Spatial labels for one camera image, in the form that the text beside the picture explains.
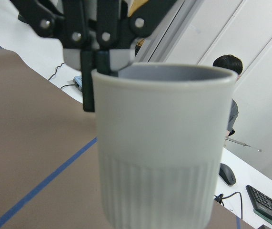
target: metal bolt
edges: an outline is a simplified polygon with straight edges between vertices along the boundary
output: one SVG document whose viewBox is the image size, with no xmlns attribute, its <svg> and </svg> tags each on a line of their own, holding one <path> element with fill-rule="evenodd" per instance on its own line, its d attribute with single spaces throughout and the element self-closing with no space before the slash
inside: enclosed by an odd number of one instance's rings
<svg viewBox="0 0 272 229">
<path fill-rule="evenodd" d="M 82 35 L 79 32 L 74 32 L 71 36 L 72 40 L 79 42 L 82 39 Z"/>
<path fill-rule="evenodd" d="M 48 29 L 50 27 L 50 21 L 43 19 L 40 21 L 40 27 L 44 30 Z"/>
<path fill-rule="evenodd" d="M 103 39 L 103 41 L 105 41 L 105 42 L 109 41 L 109 40 L 111 39 L 110 33 L 104 32 L 104 33 L 102 34 L 102 39 Z"/>
<path fill-rule="evenodd" d="M 135 26 L 137 28 L 142 28 L 144 26 L 144 20 L 142 18 L 137 18 L 135 21 Z"/>
</svg>

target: cup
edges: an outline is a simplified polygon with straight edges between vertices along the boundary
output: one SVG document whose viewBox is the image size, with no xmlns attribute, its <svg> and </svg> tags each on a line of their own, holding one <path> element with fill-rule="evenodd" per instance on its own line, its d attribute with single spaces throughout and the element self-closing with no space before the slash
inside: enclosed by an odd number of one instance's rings
<svg viewBox="0 0 272 229">
<path fill-rule="evenodd" d="M 134 63 L 92 71 L 103 210 L 115 229 L 203 229 L 236 73 Z"/>
</svg>

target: black mouse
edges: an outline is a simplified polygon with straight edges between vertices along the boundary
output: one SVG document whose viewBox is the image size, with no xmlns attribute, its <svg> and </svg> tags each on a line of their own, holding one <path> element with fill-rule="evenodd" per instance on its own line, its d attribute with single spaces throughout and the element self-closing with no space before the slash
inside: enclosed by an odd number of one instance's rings
<svg viewBox="0 0 272 229">
<path fill-rule="evenodd" d="M 220 176 L 227 185 L 232 186 L 236 183 L 235 175 L 229 166 L 221 163 Z"/>
</svg>

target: white table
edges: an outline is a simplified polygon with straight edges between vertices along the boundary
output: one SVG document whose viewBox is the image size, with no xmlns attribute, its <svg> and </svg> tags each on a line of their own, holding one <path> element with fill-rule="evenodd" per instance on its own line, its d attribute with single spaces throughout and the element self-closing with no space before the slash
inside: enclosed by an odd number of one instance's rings
<svg viewBox="0 0 272 229">
<path fill-rule="evenodd" d="M 9 0 L 0 0 L 0 46 L 16 52 L 23 61 L 38 74 L 48 79 L 64 60 L 62 46 L 57 39 L 44 39 L 37 36 L 29 25 L 17 19 L 18 12 Z M 66 65 L 58 69 L 57 74 L 50 80 L 57 87 L 71 84 L 74 76 L 80 75 Z M 72 98 L 82 102 L 81 92 L 74 86 L 66 87 L 64 92 Z M 243 220 L 258 228 L 262 224 L 272 228 L 272 225 L 257 216 L 246 191 L 246 185 L 251 185 L 272 198 L 272 180 L 230 153 L 223 150 L 222 163 L 227 164 L 235 173 L 236 184 L 226 185 L 219 177 L 215 195 L 223 193 L 228 196 L 239 191 L 243 198 Z M 241 217 L 241 203 L 239 195 L 224 200 L 225 207 Z"/>
</svg>

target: dark shirt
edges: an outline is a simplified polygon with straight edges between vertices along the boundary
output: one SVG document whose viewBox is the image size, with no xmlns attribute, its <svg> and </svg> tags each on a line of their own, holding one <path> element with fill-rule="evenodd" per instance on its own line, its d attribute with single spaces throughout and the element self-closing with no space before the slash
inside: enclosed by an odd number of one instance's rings
<svg viewBox="0 0 272 229">
<path fill-rule="evenodd" d="M 231 133 L 230 135 L 233 135 L 235 132 L 233 129 L 233 125 L 238 115 L 239 115 L 239 109 L 237 107 L 236 102 L 232 99 L 230 117 L 229 117 L 229 122 L 227 126 L 227 130 L 229 130 Z"/>
</svg>

